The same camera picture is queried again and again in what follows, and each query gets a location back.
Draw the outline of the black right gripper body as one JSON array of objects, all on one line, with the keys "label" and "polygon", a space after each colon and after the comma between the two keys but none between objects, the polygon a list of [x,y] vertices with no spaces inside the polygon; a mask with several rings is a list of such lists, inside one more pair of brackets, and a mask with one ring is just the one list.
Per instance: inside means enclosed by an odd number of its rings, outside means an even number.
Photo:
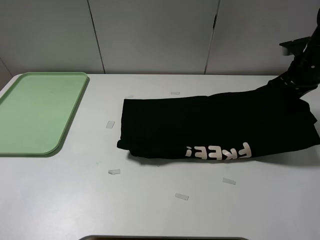
[{"label": "black right gripper body", "polygon": [[315,90],[320,84],[320,58],[300,54],[295,56],[288,70],[280,76],[297,98]]}]

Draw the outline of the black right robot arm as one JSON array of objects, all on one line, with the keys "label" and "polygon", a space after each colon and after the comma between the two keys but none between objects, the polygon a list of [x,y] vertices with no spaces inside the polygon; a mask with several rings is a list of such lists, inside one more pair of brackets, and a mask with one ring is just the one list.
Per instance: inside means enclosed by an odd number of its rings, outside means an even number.
[{"label": "black right robot arm", "polygon": [[293,88],[298,97],[315,90],[320,84],[320,16],[311,36],[282,42],[285,56],[293,55],[288,70],[280,77],[285,84]]}]

